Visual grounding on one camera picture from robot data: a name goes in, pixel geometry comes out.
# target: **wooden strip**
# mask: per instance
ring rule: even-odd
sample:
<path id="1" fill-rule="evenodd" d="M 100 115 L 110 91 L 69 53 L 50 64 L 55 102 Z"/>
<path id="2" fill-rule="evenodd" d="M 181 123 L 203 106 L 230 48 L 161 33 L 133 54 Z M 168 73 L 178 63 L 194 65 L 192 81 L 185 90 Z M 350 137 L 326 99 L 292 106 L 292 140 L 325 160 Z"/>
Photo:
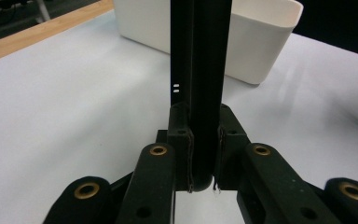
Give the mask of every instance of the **wooden strip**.
<path id="1" fill-rule="evenodd" d="M 0 39 L 0 58 L 59 34 L 113 9 L 112 0 L 100 0 L 86 7 Z"/>

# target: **dark floor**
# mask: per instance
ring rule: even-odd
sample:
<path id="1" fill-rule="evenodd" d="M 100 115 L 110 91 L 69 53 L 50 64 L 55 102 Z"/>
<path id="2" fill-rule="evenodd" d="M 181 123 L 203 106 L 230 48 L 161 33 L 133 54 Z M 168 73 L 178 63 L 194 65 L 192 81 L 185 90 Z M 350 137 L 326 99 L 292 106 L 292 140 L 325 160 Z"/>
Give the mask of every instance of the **dark floor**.
<path id="1" fill-rule="evenodd" d="M 53 19 L 97 1 L 45 0 L 45 4 L 48 14 Z M 0 38 L 37 25 L 36 18 L 38 17 L 40 16 L 36 1 L 5 0 L 0 2 Z"/>

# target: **brass rivet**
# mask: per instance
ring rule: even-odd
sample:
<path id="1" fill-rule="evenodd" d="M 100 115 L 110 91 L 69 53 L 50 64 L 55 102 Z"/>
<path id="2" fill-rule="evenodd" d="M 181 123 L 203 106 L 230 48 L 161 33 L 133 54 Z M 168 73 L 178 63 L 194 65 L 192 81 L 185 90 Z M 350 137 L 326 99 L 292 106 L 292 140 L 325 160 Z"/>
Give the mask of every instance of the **brass rivet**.
<path id="1" fill-rule="evenodd" d="M 77 199 L 88 199 L 98 193 L 100 186 L 94 182 L 88 182 L 80 185 L 75 190 L 75 197 Z"/>
<path id="2" fill-rule="evenodd" d="M 271 154 L 271 151 L 266 147 L 255 146 L 254 147 L 254 153 L 258 154 L 260 156 L 267 156 L 267 155 Z"/>
<path id="3" fill-rule="evenodd" d="M 162 156 L 167 153 L 167 151 L 168 149 L 162 146 L 155 146 L 150 148 L 150 154 L 152 154 L 153 156 Z"/>
<path id="4" fill-rule="evenodd" d="M 339 184 L 339 190 L 346 196 L 358 201 L 358 187 L 348 182 L 342 182 Z"/>

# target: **white plastic bin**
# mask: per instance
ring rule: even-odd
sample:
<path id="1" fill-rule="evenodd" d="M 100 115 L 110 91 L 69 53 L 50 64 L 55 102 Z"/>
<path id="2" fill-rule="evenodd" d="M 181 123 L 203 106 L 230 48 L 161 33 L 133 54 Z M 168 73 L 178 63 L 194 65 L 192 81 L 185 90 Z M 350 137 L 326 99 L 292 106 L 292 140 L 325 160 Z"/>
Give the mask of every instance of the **white plastic bin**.
<path id="1" fill-rule="evenodd" d="M 226 75 L 264 81 L 302 9 L 294 0 L 233 0 Z M 115 12 L 123 36 L 170 52 L 170 0 L 115 0 Z"/>

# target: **white tabletop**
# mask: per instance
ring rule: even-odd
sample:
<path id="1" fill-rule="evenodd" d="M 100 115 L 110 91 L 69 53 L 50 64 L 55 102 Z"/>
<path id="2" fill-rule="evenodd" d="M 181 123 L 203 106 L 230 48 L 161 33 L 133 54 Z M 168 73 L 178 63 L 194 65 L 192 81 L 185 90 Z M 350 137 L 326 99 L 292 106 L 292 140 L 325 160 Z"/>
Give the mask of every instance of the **white tabletop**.
<path id="1" fill-rule="evenodd" d="M 41 223 L 72 181 L 133 171 L 168 126 L 169 73 L 113 11 L 0 59 L 0 223 Z M 357 54 L 291 35 L 260 86 L 226 77 L 223 103 L 310 183 L 358 180 Z M 177 193 L 176 223 L 243 223 L 235 196 Z"/>

